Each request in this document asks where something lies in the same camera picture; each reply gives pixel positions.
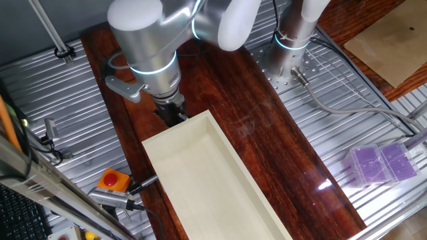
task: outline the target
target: purple box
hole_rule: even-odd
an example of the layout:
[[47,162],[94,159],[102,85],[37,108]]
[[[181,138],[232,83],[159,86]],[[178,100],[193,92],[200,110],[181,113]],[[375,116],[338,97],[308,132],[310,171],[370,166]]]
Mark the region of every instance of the purple box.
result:
[[415,177],[420,172],[403,143],[382,146],[380,152],[393,182]]
[[356,187],[387,182],[391,178],[376,145],[353,147],[347,154],[346,161],[354,168]]

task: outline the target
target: red button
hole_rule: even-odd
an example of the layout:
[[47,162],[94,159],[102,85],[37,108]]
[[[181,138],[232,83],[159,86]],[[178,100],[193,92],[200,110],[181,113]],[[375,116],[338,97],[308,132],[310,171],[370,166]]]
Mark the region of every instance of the red button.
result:
[[104,184],[108,187],[114,186],[117,183],[117,176],[114,173],[109,173],[104,177]]

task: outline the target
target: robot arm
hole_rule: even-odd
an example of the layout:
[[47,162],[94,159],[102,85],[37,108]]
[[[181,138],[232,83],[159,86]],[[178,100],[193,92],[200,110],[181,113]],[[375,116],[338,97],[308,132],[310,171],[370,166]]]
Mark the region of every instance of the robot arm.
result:
[[176,49],[195,37],[225,51],[240,48],[249,37],[261,0],[115,0],[107,19],[137,79],[129,85],[114,76],[107,86],[135,103],[142,89],[157,114],[173,126],[187,117],[179,92],[181,71]]

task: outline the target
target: silver cylinder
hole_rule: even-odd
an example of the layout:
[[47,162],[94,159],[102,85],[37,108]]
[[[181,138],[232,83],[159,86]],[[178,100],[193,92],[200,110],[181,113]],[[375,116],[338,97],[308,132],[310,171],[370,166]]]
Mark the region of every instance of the silver cylinder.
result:
[[262,61],[264,69],[283,80],[292,78],[292,67],[301,67],[306,46],[318,22],[318,19],[309,22],[302,17],[303,2],[293,0],[283,12],[279,33]]
[[181,71],[174,48],[159,52],[167,43],[163,43],[158,26],[150,26],[137,31],[122,31],[111,27],[127,62],[132,66],[143,90],[155,97],[174,92],[181,79]]

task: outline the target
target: metal platform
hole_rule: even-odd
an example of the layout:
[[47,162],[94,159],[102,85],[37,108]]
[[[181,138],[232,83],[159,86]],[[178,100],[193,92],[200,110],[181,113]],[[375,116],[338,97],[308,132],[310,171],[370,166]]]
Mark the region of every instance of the metal platform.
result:
[[[279,7],[286,3],[287,1],[278,1]],[[245,44],[257,60],[262,57],[260,50],[267,50],[262,45],[271,39],[274,25],[271,1],[264,1],[252,34]],[[69,45],[77,53],[72,65],[65,65],[50,50],[0,67],[0,77],[17,106],[27,114],[29,126],[38,136],[44,134],[44,118],[55,118],[58,132],[62,136],[58,150],[67,149],[73,153],[73,159],[65,160],[58,169],[87,193],[96,185],[107,167],[127,174],[130,174],[130,170],[81,42],[74,41]],[[317,72],[307,76],[320,101],[330,107],[352,109],[368,106],[367,102],[342,82],[352,89],[355,86],[369,102],[387,108],[395,106],[403,114],[427,100],[427,87],[421,86],[392,105],[369,80],[357,76],[335,53],[313,43],[309,44],[309,50],[315,56],[320,56],[318,60],[341,80],[325,71],[320,64],[316,64]],[[341,164],[350,148],[403,140],[405,133],[383,115],[333,115],[321,111],[306,90],[296,82],[278,84],[272,79],[272,84],[277,87],[276,91],[287,110],[367,224],[368,229],[365,231],[375,230],[373,238],[385,234],[392,226],[425,206],[420,204],[404,214],[393,215],[427,189],[427,156],[423,149],[414,154],[423,175],[393,187],[373,185],[356,189],[350,186],[352,171]],[[427,117],[421,117],[419,122],[427,127]],[[155,239],[145,213],[136,211],[129,214],[132,222],[124,213],[118,212],[120,221],[132,233],[141,233],[147,239]],[[47,215],[53,232],[71,224],[50,212]],[[393,221],[387,227],[379,227],[391,218]]]
[[[96,186],[106,168],[131,174],[101,92],[80,41],[74,47],[74,64],[56,58],[53,49],[0,68],[15,104],[28,116],[30,129],[39,137],[45,134],[44,118],[56,121],[61,143],[55,148],[70,151],[57,168],[85,193]],[[145,212],[122,210],[117,216],[133,234],[155,239]],[[47,210],[52,232],[72,223]]]

